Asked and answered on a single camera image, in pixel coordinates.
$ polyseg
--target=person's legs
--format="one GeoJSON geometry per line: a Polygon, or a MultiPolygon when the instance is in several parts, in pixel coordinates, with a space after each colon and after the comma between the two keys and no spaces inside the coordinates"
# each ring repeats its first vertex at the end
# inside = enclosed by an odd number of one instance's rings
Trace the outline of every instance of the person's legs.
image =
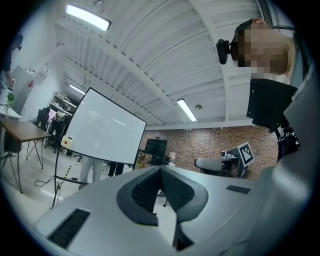
{"type": "Polygon", "coordinates": [[[89,174],[89,170],[93,164],[93,161],[94,161],[93,158],[88,157],[88,156],[83,156],[81,173],[80,173],[80,177],[79,177],[80,182],[88,183],[88,174],[89,174]]]}
{"type": "Polygon", "coordinates": [[[94,159],[93,160],[93,174],[92,174],[92,182],[97,182],[101,177],[101,168],[104,164],[103,160],[94,159]]]}
{"type": "Polygon", "coordinates": [[[115,176],[122,174],[122,172],[124,171],[124,163],[118,163],[116,165],[116,169],[115,169],[115,176]]]}
{"type": "Polygon", "coordinates": [[[109,165],[110,165],[110,169],[109,169],[108,176],[112,177],[114,175],[114,173],[115,173],[117,163],[116,162],[111,162],[109,165]]]}

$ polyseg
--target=smoke detector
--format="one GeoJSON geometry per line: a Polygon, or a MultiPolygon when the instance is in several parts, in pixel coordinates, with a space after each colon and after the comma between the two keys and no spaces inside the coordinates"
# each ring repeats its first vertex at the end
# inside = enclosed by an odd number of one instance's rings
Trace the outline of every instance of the smoke detector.
{"type": "Polygon", "coordinates": [[[104,0],[93,0],[93,4],[95,6],[100,6],[103,2],[104,2],[104,0]]]}
{"type": "Polygon", "coordinates": [[[201,110],[202,109],[202,105],[196,104],[194,108],[196,108],[197,110],[201,110]]]}

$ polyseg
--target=shelf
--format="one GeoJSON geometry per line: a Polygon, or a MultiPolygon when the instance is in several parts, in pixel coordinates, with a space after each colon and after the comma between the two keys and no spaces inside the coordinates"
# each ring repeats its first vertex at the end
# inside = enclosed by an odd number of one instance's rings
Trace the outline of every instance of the shelf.
{"type": "Polygon", "coordinates": [[[53,104],[53,103],[50,103],[50,105],[56,107],[58,110],[61,110],[63,113],[66,113],[67,115],[72,116],[71,113],[69,113],[68,111],[64,110],[63,108],[61,108],[61,107],[59,107],[59,106],[57,106],[57,105],[55,105],[55,104],[53,104]]]}
{"type": "Polygon", "coordinates": [[[74,108],[77,108],[76,105],[73,105],[72,103],[70,103],[70,102],[66,101],[65,99],[61,98],[60,96],[58,96],[58,95],[56,95],[56,94],[55,94],[54,96],[57,97],[57,98],[59,98],[59,99],[62,100],[63,102],[69,104],[70,106],[72,106],[72,107],[74,107],[74,108]]]}

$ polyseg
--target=person's ear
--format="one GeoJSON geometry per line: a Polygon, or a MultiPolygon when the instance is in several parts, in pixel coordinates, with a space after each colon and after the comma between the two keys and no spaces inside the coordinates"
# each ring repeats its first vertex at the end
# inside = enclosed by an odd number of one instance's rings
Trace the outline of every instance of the person's ear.
{"type": "Polygon", "coordinates": [[[254,18],[252,23],[257,24],[257,25],[264,25],[266,24],[262,19],[260,18],[254,18]]]}

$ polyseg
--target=ceiling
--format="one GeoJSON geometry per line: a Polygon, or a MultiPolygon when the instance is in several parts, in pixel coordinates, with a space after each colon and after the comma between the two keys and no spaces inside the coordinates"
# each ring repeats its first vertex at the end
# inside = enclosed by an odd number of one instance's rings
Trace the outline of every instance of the ceiling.
{"type": "Polygon", "coordinates": [[[256,0],[104,0],[100,6],[63,0],[56,45],[64,45],[67,85],[93,87],[149,129],[249,125],[250,77],[232,61],[220,65],[216,42],[232,40],[252,17],[261,17],[256,0]],[[110,29],[66,14],[67,3],[107,18],[110,29]],[[180,98],[196,122],[179,107],[180,98]]]}

